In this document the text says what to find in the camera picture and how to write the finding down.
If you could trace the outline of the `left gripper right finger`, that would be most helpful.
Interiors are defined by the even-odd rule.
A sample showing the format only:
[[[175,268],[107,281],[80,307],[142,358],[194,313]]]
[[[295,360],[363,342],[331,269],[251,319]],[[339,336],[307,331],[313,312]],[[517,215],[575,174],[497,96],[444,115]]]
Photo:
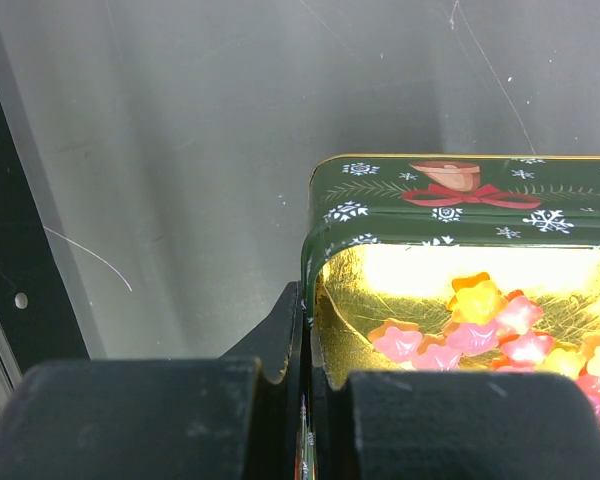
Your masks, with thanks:
[[[600,479],[600,426],[568,378],[362,370],[334,388],[310,345],[321,479]]]

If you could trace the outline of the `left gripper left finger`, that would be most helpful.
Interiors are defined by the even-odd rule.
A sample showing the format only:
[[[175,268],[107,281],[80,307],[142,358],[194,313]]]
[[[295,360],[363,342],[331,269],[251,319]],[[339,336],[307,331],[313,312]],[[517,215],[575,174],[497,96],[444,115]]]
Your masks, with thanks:
[[[303,311],[211,359],[48,362],[0,418],[0,479],[294,479]]]

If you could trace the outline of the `green tin translucent star candies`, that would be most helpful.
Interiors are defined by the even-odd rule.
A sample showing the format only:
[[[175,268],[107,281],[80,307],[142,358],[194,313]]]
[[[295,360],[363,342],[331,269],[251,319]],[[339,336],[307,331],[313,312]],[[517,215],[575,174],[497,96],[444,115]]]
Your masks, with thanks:
[[[310,337],[362,370],[554,374],[600,426],[600,157],[352,154],[309,183]]]

